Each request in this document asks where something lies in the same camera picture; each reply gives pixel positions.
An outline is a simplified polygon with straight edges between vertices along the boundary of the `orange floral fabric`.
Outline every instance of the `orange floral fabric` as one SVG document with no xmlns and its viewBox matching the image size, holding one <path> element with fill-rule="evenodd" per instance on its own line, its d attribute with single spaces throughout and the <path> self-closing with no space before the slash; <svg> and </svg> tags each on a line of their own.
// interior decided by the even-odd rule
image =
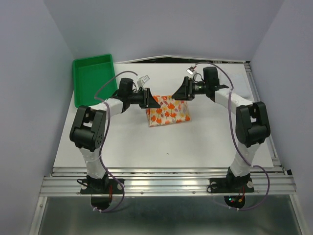
<svg viewBox="0 0 313 235">
<path fill-rule="evenodd" d="M 186 101 L 172 99 L 171 95 L 153 98 L 160 104 L 159 109 L 146 109 L 149 126 L 161 126 L 190 121 L 190 114 Z"/>
</svg>

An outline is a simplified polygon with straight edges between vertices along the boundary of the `white tabletop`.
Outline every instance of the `white tabletop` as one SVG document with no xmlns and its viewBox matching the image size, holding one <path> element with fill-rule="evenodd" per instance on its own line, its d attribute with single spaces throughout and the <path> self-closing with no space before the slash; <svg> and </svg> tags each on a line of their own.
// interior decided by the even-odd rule
<svg viewBox="0 0 313 235">
<path fill-rule="evenodd" d="M 188 76 L 186 69 L 192 64 L 115 64 L 115 74 L 132 70 L 139 75 L 149 75 L 153 95 L 173 94 Z M 238 79 L 251 94 L 243 64 L 220 64 L 220 67 Z M 133 74 L 123 74 L 136 80 Z M 138 105 L 113 116 L 102 156 L 108 167 L 229 167 L 235 156 L 231 141 L 227 109 L 204 95 L 188 101 L 191 121 L 167 126 L 150 127 L 145 110 Z M 69 140 L 69 132 L 76 114 L 72 97 L 64 124 L 54 167 L 85 167 L 83 157 Z M 264 143 L 256 153 L 253 164 L 273 167 L 270 144 Z"/>
</svg>

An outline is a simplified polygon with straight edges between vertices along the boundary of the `purple cable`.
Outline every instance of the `purple cable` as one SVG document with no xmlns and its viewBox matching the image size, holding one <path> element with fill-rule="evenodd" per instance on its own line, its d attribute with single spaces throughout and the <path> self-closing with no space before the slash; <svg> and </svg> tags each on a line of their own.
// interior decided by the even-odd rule
<svg viewBox="0 0 313 235">
<path fill-rule="evenodd" d="M 227 77 L 227 79 L 229 80 L 230 85 L 231 85 L 231 88 L 230 88 L 229 95 L 228 95 L 228 117 L 229 117 L 229 126 L 230 126 L 231 138 L 232 138 L 232 140 L 233 140 L 234 146 L 235 146 L 236 151 L 238 152 L 239 156 L 243 159 L 243 161 L 244 161 L 248 166 L 252 166 L 252 164 L 249 163 L 248 160 L 247 160 L 247 159 L 243 156 L 243 154 L 240 152 L 240 150 L 239 150 L 239 148 L 238 148 L 238 146 L 237 146 L 237 144 L 236 144 L 236 139 L 235 139 L 234 130 L 233 130 L 233 123 L 232 123 L 232 120 L 231 120 L 231 94 L 232 94 L 232 92 L 233 92 L 233 90 L 234 90 L 234 84 L 233 84 L 233 82 L 231 81 L 231 79 L 230 79 L 230 77 L 228 76 L 228 74 L 227 74 L 222 68 L 220 68 L 219 66 L 217 66 L 217 65 L 215 65 L 215 64 L 213 64 L 213 63 L 211 63 L 211 62 L 198 62 L 198 63 L 196 63 L 195 65 L 199 65 L 199 64 L 209 64 L 209 65 L 215 66 L 215 67 L 218 68 L 218 69 Z M 266 170 L 265 170 L 263 167 L 261 167 L 261 166 L 259 166 L 259 165 L 254 165 L 253 167 L 255 167 L 255 168 L 260 168 L 260 169 L 265 173 L 266 178 L 268 179 L 268 189 L 267 189 L 267 191 L 266 191 L 266 193 L 265 193 L 264 198 L 263 198 L 259 203 L 257 203 L 256 205 L 254 205 L 254 206 L 252 206 L 252 207 L 239 209 L 239 211 L 247 211 L 247 210 L 254 209 L 254 208 L 258 207 L 259 205 L 261 205 L 261 204 L 265 201 L 265 199 L 267 198 L 268 193 L 269 193 L 270 181 L 269 181 L 268 173 L 266 172 Z"/>
<path fill-rule="evenodd" d="M 122 190 L 123 190 L 123 196 L 122 196 L 122 199 L 119 201 L 119 203 L 113 207 L 112 209 L 109 209 L 109 210 L 99 210 L 97 207 L 93 207 L 93 209 L 95 211 L 98 211 L 98 212 L 101 212 L 101 213 L 105 213 L 105 212 L 112 212 L 113 210 L 117 209 L 123 202 L 124 200 L 124 197 L 125 197 L 125 190 L 124 190 L 124 185 L 107 169 L 107 167 L 104 165 L 103 163 L 103 160 L 102 160 L 102 148 L 103 148 L 103 145 L 104 145 L 104 142 L 107 138 L 107 135 L 108 135 L 108 131 L 109 131 L 109 127 L 110 127 L 110 122 L 111 122 L 111 112 L 110 112 L 110 107 L 109 105 L 107 104 L 107 102 L 105 102 L 105 100 L 101 99 L 98 97 L 98 94 L 100 93 L 100 91 L 105 88 L 110 82 L 112 82 L 114 79 L 116 79 L 119 75 L 123 74 L 123 73 L 126 73 L 126 72 L 130 72 L 130 73 L 133 73 L 135 75 L 138 75 L 137 73 L 133 72 L 133 71 L 123 71 L 123 72 L 120 72 L 118 75 L 114 76 L 113 78 L 111 78 L 106 84 L 104 84 L 95 94 L 94 94 L 94 99 L 97 99 L 97 100 L 100 100 L 101 102 L 103 102 L 106 107 L 107 107 L 107 113 L 108 113 L 108 124 L 107 124 L 107 128 L 106 128 L 106 131 L 105 131 L 105 134 L 104 134 L 104 137 L 103 137 L 103 140 L 102 140 L 102 143 L 101 143 L 101 146 L 100 146 L 100 155 L 99 155 L 99 159 L 100 159 L 100 163 L 102 165 L 102 167 L 104 168 L 104 170 L 119 184 L 121 185 L 122 187 Z"/>
</svg>

